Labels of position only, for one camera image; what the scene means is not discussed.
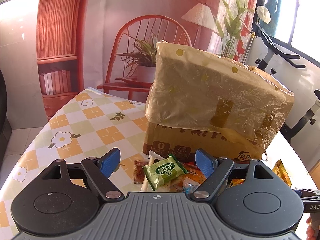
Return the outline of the person's right hand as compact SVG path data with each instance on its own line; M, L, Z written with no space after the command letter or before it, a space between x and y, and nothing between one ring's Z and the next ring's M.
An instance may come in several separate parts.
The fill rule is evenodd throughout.
M316 240L316 231L319 233L319 229L315 229L315 224L312 220L312 218L309 216L308 219L306 220L306 223L308 224L308 228L306 230L306 235L307 235L307 240Z

